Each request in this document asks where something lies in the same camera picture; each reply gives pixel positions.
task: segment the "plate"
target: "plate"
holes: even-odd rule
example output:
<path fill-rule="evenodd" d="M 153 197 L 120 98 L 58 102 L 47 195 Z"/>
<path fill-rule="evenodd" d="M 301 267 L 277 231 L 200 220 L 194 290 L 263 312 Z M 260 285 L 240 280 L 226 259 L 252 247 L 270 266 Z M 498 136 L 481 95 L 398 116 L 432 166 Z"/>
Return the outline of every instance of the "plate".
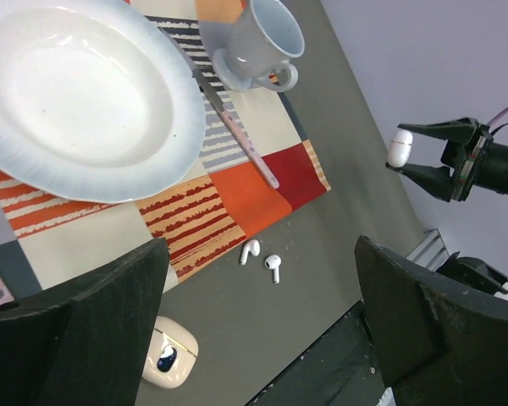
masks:
<path fill-rule="evenodd" d="M 103 203 L 177 183 L 205 108 L 171 41 L 122 0 L 0 0 L 0 170 Z"/>

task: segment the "white earbud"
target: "white earbud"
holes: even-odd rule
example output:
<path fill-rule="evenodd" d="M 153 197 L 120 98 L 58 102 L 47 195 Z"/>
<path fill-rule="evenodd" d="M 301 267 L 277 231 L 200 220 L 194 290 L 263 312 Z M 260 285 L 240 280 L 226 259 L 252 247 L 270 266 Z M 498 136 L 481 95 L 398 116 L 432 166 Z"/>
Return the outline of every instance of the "white earbud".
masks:
<path fill-rule="evenodd" d="M 240 253 L 239 263 L 241 265 L 245 265 L 249 254 L 258 256 L 260 255 L 260 251 L 260 242 L 257 239 L 251 239 L 250 241 L 246 242 L 245 245 L 243 245 L 243 250 Z"/>
<path fill-rule="evenodd" d="M 265 259 L 265 267 L 273 270 L 274 283 L 280 283 L 280 264 L 282 264 L 282 260 L 278 255 L 270 255 Z"/>
<path fill-rule="evenodd" d="M 412 152 L 414 134 L 407 129 L 400 129 L 392 139 L 388 149 L 388 164 L 391 167 L 404 167 Z"/>

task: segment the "gray mug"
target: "gray mug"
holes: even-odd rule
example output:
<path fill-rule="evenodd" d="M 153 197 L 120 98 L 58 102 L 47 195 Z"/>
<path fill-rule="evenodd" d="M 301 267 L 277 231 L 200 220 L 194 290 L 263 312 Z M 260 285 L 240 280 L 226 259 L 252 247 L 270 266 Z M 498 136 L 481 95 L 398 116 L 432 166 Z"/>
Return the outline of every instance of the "gray mug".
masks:
<path fill-rule="evenodd" d="M 279 0 L 250 0 L 234 23 L 225 48 L 213 54 L 213 67 L 224 85 L 246 91 L 253 83 L 288 91 L 299 78 L 290 63 L 305 51 L 305 39 L 292 13 Z M 283 84 L 270 74 L 287 71 Z"/>

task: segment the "placemat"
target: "placemat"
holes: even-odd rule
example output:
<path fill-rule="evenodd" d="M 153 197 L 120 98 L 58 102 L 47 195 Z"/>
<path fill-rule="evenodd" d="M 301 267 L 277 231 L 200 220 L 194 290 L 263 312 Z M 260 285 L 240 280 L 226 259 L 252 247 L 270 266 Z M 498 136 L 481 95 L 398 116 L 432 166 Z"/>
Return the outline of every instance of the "placemat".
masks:
<path fill-rule="evenodd" d="M 238 6 L 235 16 L 224 3 Z M 272 190 L 265 184 L 207 100 L 207 132 L 197 162 L 180 183 L 152 198 L 116 206 L 65 200 L 0 171 L 0 275 L 17 298 L 88 272 L 152 237 L 168 240 L 182 282 L 330 189 L 285 97 L 265 89 L 228 93 L 212 71 L 205 45 L 212 44 L 211 25 L 230 24 L 242 8 L 239 0 L 132 5 L 207 68 L 205 75 L 281 186 Z M 218 21 L 223 16 L 224 23 Z"/>

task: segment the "wall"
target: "wall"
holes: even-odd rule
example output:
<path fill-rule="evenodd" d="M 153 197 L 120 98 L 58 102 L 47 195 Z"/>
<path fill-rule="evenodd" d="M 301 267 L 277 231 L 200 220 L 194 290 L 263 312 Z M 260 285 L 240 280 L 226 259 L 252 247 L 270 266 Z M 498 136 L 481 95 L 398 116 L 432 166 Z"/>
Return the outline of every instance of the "wall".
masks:
<path fill-rule="evenodd" d="M 487 122 L 508 105 L 508 0 L 322 4 L 386 144 L 398 123 Z M 497 137 L 508 144 L 508 131 Z M 439 165 L 443 142 L 414 142 L 410 162 Z M 444 203 L 403 183 L 421 221 L 441 229 L 450 251 L 508 275 L 508 196 L 476 188 L 466 202 Z"/>

